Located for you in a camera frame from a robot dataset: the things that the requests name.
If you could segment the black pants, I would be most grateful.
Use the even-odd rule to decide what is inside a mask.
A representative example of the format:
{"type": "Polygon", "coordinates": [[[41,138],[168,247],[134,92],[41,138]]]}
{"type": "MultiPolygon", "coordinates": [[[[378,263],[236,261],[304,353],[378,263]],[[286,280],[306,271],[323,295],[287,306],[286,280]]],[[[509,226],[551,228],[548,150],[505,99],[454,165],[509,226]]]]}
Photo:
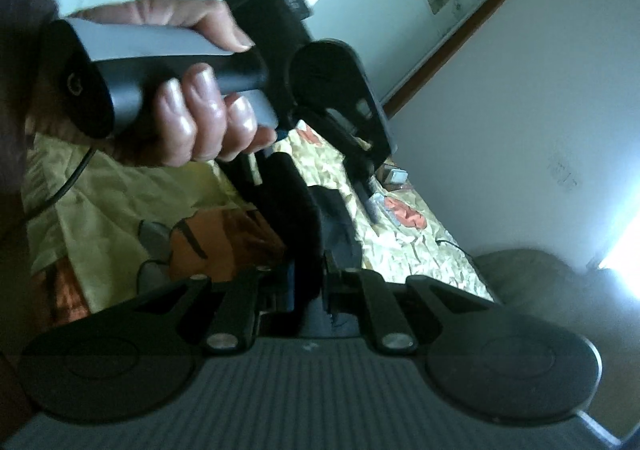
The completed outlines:
{"type": "Polygon", "coordinates": [[[310,301],[300,329],[301,338],[349,338],[360,335],[359,322],[354,314],[337,307],[335,297],[342,286],[342,272],[359,269],[362,247],[341,192],[322,186],[309,188],[318,213],[320,236],[320,291],[310,301]]]}

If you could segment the dark padded headboard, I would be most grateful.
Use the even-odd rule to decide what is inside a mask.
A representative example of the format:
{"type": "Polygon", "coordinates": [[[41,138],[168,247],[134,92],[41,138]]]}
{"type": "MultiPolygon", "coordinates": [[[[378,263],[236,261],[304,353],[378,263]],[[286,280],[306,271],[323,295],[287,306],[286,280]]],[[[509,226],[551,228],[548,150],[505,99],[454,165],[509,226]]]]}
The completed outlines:
{"type": "Polygon", "coordinates": [[[501,303],[588,338],[603,378],[591,414],[639,421],[639,300],[609,269],[582,274],[545,251],[512,248],[474,264],[501,303]]]}

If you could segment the small packaged box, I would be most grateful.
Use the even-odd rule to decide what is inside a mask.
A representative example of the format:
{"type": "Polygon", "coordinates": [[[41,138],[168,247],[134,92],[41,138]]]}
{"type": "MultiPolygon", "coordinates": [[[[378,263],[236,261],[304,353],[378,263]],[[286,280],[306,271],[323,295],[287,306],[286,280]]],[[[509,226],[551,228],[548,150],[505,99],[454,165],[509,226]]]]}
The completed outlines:
{"type": "Polygon", "coordinates": [[[383,164],[376,171],[375,176],[380,185],[387,191],[411,188],[408,172],[394,164],[383,164]]]}

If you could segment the yellow floral bedsheet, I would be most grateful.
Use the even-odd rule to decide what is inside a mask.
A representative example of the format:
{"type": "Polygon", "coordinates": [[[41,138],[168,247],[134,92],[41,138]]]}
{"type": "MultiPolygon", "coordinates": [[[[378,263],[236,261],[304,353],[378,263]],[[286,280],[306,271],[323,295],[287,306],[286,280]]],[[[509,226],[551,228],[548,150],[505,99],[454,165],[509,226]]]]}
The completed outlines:
{"type": "MultiPolygon", "coordinates": [[[[412,189],[378,189],[369,222],[350,190],[341,155],[299,125],[277,144],[307,184],[341,192],[363,265],[390,282],[425,274],[480,297],[489,292],[454,238],[412,189]]],[[[140,271],[170,280],[233,278],[284,252],[253,205],[214,163],[180,168],[123,166],[98,153],[62,199],[28,226],[37,326],[48,330],[130,300],[140,271]]]]}

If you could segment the bright window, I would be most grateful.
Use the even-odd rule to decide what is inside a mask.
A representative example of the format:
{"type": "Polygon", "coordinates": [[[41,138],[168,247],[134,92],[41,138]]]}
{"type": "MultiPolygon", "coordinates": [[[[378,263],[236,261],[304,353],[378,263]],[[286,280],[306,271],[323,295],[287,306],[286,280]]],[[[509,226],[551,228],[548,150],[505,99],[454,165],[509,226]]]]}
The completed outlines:
{"type": "Polygon", "coordinates": [[[614,271],[628,286],[639,286],[639,209],[636,208],[628,224],[612,248],[599,262],[600,269],[614,271]]]}

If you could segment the brown wooden door frame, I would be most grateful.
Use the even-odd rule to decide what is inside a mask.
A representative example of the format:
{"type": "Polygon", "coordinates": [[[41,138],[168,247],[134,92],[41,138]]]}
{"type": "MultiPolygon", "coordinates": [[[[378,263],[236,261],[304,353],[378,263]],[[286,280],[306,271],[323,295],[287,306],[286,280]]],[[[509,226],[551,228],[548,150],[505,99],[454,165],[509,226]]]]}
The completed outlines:
{"type": "Polygon", "coordinates": [[[448,32],[407,79],[385,99],[383,108],[386,115],[392,118],[406,106],[505,1],[484,0],[448,32]]]}

